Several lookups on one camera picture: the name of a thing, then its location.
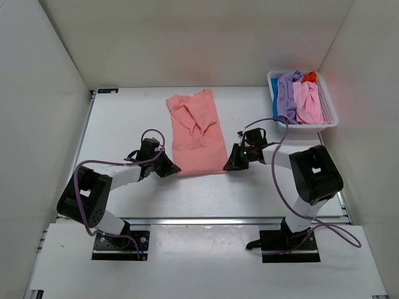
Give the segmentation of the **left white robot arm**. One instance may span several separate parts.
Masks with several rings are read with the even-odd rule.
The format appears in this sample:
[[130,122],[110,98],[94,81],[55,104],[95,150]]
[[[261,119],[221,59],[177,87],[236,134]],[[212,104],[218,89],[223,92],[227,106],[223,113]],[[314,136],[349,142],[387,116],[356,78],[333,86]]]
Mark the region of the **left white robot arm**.
[[180,171],[163,150],[151,154],[135,150],[122,163],[84,161],[65,187],[57,203],[57,213],[83,224],[91,235],[108,236],[115,247],[123,248],[130,242],[129,225],[107,210],[111,191],[138,183],[152,172],[166,178]]

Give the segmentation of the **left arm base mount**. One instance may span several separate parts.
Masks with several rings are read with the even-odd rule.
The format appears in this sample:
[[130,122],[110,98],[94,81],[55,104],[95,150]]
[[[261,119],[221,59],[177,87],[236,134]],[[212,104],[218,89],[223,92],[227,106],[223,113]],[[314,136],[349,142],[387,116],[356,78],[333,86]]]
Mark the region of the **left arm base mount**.
[[148,260],[150,242],[150,227],[141,229],[130,229],[130,236],[135,240],[138,247],[130,239],[111,238],[102,234],[95,236],[92,260],[107,261],[140,261]]

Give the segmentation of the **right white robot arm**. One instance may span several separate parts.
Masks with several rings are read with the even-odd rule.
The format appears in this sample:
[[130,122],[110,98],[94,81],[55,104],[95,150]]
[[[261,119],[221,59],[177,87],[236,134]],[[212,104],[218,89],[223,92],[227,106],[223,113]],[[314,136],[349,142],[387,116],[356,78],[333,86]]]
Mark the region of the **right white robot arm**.
[[321,207],[343,189],[343,179],[337,167],[323,145],[302,151],[300,148],[279,143],[261,146],[235,143],[223,170],[242,171],[248,169],[251,162],[271,166],[274,185],[280,196],[282,192],[277,183],[276,166],[292,171],[298,197],[293,206],[283,200],[289,213],[281,222],[279,241],[286,249],[296,248]]

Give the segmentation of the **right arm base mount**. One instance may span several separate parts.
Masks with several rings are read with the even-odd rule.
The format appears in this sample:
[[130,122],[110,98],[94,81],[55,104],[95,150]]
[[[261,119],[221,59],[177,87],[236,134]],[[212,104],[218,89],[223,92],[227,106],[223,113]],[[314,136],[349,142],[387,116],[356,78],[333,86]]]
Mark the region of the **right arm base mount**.
[[279,229],[260,230],[259,238],[246,245],[246,250],[253,249],[261,249],[263,263],[321,262],[312,229],[291,232],[285,219]]

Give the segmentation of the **salmon pink t shirt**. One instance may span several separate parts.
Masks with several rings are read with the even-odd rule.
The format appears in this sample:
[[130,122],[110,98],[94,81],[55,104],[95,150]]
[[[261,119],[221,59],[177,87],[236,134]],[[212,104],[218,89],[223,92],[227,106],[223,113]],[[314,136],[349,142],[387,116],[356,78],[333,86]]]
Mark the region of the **salmon pink t shirt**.
[[173,161],[180,177],[222,174],[228,160],[211,90],[166,100],[173,131]]

